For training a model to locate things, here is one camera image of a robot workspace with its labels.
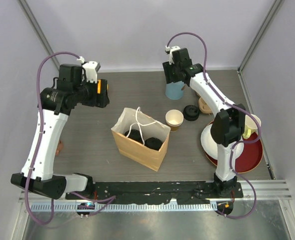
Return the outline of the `aluminium front rail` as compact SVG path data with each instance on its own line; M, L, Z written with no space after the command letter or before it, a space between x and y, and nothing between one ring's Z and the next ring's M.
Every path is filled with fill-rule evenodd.
M186 211L228 211L231 205L238 201L278 201L290 200L292 198L287 183L284 180L253 180L251 183L239 181L241 184L243 197L235 198L211 198L207 203L182 204L179 205L176 199L171 199L168 204L148 205L148 204L113 204L112 202L92 202L81 199L77 196L61 197L51 204L50 200L37 196L30 196L30 209L33 213L72 212L92 213L103 210L104 212L186 212Z

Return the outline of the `stack of paper cups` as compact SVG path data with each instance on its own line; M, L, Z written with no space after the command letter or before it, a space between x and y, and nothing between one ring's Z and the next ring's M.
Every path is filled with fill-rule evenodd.
M171 109L165 114L166 124L171 132L176 132L184 121L183 113L177 109Z

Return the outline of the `white paper plate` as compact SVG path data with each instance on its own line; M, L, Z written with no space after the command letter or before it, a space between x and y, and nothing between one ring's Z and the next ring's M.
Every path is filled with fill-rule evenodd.
M216 142L213 140L211 136L211 127L213 123L210 122L202 131L200 136L200 142L201 145L206 152L207 155L209 155L211 158L218 160L218 146ZM239 143L235 148L235 155L236 158L239 158L244 150L244 144Z

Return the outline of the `black coffee cup lid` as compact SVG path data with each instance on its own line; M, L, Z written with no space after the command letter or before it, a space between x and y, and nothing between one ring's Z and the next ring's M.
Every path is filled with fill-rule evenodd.
M124 133L124 136L129 138L129 139L132 139L140 144L143 144L143 140L142 140L142 137L141 137L141 134L140 134L140 131L137 130L137 129L132 129L132 130L127 130L125 133Z

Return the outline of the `black lid stack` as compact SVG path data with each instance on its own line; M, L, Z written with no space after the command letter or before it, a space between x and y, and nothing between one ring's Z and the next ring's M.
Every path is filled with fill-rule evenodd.
M187 105L182 111L185 120L193 122L199 118L200 109L195 105Z

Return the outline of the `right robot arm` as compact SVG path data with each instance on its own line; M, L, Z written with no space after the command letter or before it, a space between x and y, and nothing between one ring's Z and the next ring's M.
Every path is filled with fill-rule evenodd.
M234 150L245 130L245 107L236 105L218 89L204 65L192 63L187 48L166 47L165 52L169 55L169 60L162 64L166 82L185 83L203 98L214 115L210 128L210 135L217 144L213 191L220 198L226 197L237 184Z

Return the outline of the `pink mug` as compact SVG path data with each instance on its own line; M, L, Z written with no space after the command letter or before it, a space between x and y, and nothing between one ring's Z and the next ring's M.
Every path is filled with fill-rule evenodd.
M64 147L63 142L61 140L59 140L56 151L55 151L56 156L58 156L59 153L63 150L63 147Z

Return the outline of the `cardboard cup carrier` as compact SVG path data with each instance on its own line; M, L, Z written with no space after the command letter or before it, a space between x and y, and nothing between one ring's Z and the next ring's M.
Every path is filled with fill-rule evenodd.
M195 91L194 92L195 95L198 97L198 107L199 110L203 113L203 114L212 114L212 110L211 108L207 105L207 103L205 102L205 100Z

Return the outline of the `brown paper bag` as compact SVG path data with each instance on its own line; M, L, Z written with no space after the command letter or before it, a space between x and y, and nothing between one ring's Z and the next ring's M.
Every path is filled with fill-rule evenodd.
M170 127L144 114L141 108L125 107L111 128L119 153L157 172L166 156Z

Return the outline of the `blue straw holder cup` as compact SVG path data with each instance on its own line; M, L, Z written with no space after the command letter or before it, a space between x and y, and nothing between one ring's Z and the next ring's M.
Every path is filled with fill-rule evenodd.
M170 100L179 100L184 95L184 87L185 83L182 81L167 83L165 86L165 95Z

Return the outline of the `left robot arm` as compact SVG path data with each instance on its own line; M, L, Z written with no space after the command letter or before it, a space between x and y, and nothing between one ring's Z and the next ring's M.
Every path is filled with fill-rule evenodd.
M53 167L60 136L72 109L77 104L104 108L110 102L107 80L98 79L100 67L96 61L60 65L59 76L53 79L56 87L47 87L40 93L43 115L38 116L24 167L11 176L13 185L55 200L70 192L76 192L84 200L93 196L91 176L55 175Z

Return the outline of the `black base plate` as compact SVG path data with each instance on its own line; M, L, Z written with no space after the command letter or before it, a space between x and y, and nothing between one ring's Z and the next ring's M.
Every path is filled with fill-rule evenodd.
M178 205L208 203L210 199L229 199L244 197L238 182L232 193L220 195L213 182L207 181L139 181L139 182L96 182L89 194L80 195L98 200L115 196L113 204L120 205L161 205L176 199Z

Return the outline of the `yellow-green mug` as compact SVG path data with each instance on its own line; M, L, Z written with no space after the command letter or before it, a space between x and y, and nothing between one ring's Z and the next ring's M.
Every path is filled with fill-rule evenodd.
M259 130L256 122L249 116L245 116L245 123L244 123L244 132L242 134L242 138L244 140L247 140L250 138L250 136L254 133L259 135Z

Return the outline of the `red round tray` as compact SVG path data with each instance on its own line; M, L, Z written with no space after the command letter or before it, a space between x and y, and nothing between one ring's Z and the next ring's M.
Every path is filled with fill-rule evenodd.
M205 152L208 160L215 166L218 164L218 160L211 158ZM235 160L235 170L238 173L244 174L254 170L261 162L263 158L263 144L260 140L254 143L244 144L244 149L240 157Z

